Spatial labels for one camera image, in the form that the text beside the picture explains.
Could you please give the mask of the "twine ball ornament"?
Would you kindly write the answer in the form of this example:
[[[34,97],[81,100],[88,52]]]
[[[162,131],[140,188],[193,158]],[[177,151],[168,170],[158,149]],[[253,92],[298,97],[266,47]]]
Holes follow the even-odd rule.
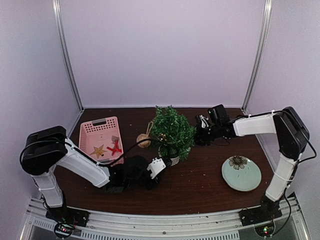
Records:
[[[138,146],[140,148],[146,149],[151,145],[151,140],[149,140],[149,137],[150,137],[150,132],[151,132],[151,129],[153,127],[153,124],[154,123],[152,121],[150,121],[148,123],[146,132],[145,133],[141,133],[141,134],[139,134],[137,136],[136,142],[138,143]]]

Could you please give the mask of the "gold star ornament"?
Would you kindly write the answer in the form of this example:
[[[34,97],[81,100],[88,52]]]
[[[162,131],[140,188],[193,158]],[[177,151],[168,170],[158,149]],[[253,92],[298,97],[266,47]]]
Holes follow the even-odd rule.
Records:
[[[90,154],[91,156],[95,155],[95,157],[97,159],[99,159],[100,157],[103,157],[104,154],[105,154],[105,150],[104,150],[104,145],[102,144],[101,146],[99,147],[93,147],[94,151]]]

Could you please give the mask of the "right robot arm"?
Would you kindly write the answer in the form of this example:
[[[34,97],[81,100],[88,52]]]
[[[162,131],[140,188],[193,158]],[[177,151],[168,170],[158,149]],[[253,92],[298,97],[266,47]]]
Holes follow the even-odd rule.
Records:
[[[256,216],[261,221],[268,220],[276,212],[275,204],[285,196],[299,164],[317,157],[317,151],[310,142],[310,132],[292,106],[231,118],[220,104],[209,108],[207,115],[196,115],[195,129],[194,141],[199,146],[209,146],[220,138],[274,136],[278,147],[278,161],[271,182],[264,192],[264,203],[256,210]]]

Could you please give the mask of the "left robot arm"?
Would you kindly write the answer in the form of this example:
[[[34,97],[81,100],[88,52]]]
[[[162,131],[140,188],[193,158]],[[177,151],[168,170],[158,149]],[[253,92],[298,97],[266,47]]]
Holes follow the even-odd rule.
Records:
[[[129,157],[122,164],[122,153],[110,163],[98,162],[80,150],[67,136],[62,126],[31,133],[19,156],[22,169],[31,175],[48,207],[61,222],[72,218],[65,206],[65,197],[54,175],[61,166],[108,193],[121,193],[132,184],[142,183],[147,189],[155,188],[160,174],[172,161],[168,157],[154,158],[151,162],[140,155]]]

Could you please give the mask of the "white tree pot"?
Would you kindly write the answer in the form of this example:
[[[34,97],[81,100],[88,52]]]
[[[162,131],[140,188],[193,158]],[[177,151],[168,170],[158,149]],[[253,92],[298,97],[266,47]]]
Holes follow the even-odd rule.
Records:
[[[161,154],[161,147],[158,148],[158,156],[160,158],[163,157],[163,155]],[[180,157],[179,156],[171,157],[170,160],[171,160],[171,165],[170,166],[173,167],[173,166],[175,166],[175,165],[177,165],[179,163]]]

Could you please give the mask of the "small green christmas tree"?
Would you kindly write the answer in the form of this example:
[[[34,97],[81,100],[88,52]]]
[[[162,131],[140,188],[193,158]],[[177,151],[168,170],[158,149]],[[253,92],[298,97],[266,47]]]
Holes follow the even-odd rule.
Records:
[[[157,106],[150,136],[155,140],[152,144],[159,149],[163,157],[180,160],[188,158],[191,148],[195,145],[196,127],[190,125],[187,117],[179,114],[171,105]],[[160,141],[159,135],[166,134],[166,141]]]

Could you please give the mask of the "red bow ornament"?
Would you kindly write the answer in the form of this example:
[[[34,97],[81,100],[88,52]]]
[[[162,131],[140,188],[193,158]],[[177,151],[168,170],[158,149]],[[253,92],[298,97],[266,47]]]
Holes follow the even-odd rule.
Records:
[[[111,155],[112,156],[114,156],[116,153],[121,153],[122,152],[122,149],[119,147],[119,141],[118,140],[116,140],[114,142],[113,148],[108,146],[106,149],[111,151]]]

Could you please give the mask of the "light green floral plate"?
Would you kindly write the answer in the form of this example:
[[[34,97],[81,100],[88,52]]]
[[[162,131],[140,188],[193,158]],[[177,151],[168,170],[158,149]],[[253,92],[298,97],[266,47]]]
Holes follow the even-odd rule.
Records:
[[[241,155],[225,160],[221,174],[229,187],[240,192],[253,191],[262,181],[260,168],[251,159]]]

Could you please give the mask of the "pink plastic basket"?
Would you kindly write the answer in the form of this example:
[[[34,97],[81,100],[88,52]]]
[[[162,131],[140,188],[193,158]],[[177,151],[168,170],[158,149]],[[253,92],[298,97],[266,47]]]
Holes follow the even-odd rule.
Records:
[[[122,152],[117,152],[112,156],[112,152],[107,147],[113,148],[116,140],[118,140],[118,146],[122,149]],[[94,151],[94,147],[100,147],[101,145],[104,145],[103,149],[106,151],[103,157],[97,159],[95,155],[90,155]],[[120,156],[124,153],[124,149],[118,118],[111,116],[83,122],[80,125],[78,147],[92,159],[102,164],[110,164],[115,160],[118,160],[117,164],[122,164],[124,159]]]

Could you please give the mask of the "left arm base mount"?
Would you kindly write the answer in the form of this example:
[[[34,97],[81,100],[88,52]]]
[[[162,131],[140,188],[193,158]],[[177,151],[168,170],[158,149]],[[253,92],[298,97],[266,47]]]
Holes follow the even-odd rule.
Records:
[[[62,207],[49,207],[46,206],[45,217],[56,222],[53,227],[53,233],[59,239],[69,238],[76,227],[86,227],[90,213],[85,210],[70,208],[67,206]]]

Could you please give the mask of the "aluminium front rail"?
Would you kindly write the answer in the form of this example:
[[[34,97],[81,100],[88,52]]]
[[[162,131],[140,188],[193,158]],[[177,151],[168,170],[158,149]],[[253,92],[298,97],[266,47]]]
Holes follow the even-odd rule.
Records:
[[[90,210],[85,227],[70,240],[263,240],[258,231],[274,228],[271,240],[309,240],[310,233],[295,196],[280,202],[281,217],[243,225],[239,210],[182,215],[134,215]]]

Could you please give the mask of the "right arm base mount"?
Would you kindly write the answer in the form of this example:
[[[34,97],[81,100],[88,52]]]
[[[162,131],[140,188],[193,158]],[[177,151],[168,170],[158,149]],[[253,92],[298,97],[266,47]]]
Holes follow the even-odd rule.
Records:
[[[263,238],[271,237],[276,232],[275,219],[283,215],[280,209],[268,215],[262,211],[260,206],[243,208],[238,214],[243,227],[253,226],[255,233]]]

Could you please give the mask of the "right aluminium frame post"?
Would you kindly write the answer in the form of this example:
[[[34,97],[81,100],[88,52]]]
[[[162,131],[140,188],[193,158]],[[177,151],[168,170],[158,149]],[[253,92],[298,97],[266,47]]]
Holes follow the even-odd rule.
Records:
[[[242,112],[245,114],[248,113],[249,103],[250,103],[250,100],[251,100],[251,97],[252,97],[252,94],[254,91],[256,81],[258,79],[259,70],[260,70],[262,59],[263,59],[264,49],[265,49],[265,46],[267,43],[267,38],[268,38],[270,23],[271,23],[271,18],[272,18],[272,5],[273,5],[272,0],[265,0],[264,1],[264,10],[263,10],[263,15],[262,15],[260,34],[259,34],[256,54],[255,54],[255,58],[254,58],[254,62],[253,62],[252,71],[250,74],[249,84],[248,84],[247,91],[246,91],[246,94],[244,97],[244,101],[243,101],[243,104],[241,107]]]

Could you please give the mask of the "aluminium frame post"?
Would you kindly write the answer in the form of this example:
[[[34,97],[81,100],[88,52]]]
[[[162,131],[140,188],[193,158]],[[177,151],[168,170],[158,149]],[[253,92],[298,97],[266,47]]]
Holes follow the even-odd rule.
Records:
[[[256,81],[258,79],[259,70],[260,70],[262,59],[263,59],[264,49],[265,49],[265,46],[267,43],[267,38],[268,38],[270,23],[271,23],[271,18],[272,18],[272,5],[273,5],[272,0],[265,0],[264,1],[264,10],[263,10],[263,15],[262,15],[260,34],[259,34],[256,54],[255,54],[255,58],[254,58],[254,62],[253,62],[252,71],[250,74],[249,84],[248,84],[247,91],[246,91],[246,94],[244,97],[244,101],[243,101],[243,104],[241,107],[242,112],[245,114],[248,113],[249,103],[250,103],[250,100],[251,100],[251,97],[252,97],[252,94],[254,91]]]
[[[67,74],[67,79],[70,83],[71,91],[72,91],[73,97],[75,99],[75,102],[77,104],[77,108],[80,112],[83,112],[84,106],[81,101],[80,93],[79,93],[79,90],[78,90],[78,87],[76,84],[76,80],[75,80],[75,76],[74,76],[74,72],[73,72],[73,68],[72,68],[72,63],[71,63],[71,58],[70,58],[69,51],[68,51],[60,1],[53,0],[52,7],[53,7],[53,14],[54,14],[56,27],[57,27],[57,31],[58,31],[59,41],[60,41],[60,45],[61,45],[63,62],[64,62],[66,74]]]

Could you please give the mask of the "left aluminium frame post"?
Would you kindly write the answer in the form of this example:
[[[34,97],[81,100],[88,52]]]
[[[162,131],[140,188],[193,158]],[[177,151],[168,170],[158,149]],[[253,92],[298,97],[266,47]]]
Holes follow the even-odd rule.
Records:
[[[76,84],[76,80],[75,80],[75,76],[74,76],[74,72],[73,72],[73,68],[72,68],[72,63],[71,63],[71,58],[70,58],[69,51],[68,51],[60,1],[53,0],[52,7],[53,7],[53,14],[54,14],[56,27],[57,27],[57,31],[58,31],[59,41],[60,41],[60,45],[61,45],[63,62],[64,62],[66,74],[67,74],[67,79],[70,83],[71,91],[72,91],[73,97],[75,99],[75,102],[77,104],[77,108],[80,112],[83,112],[84,106],[81,101],[80,93],[79,93],[79,90],[78,90],[78,87]]]

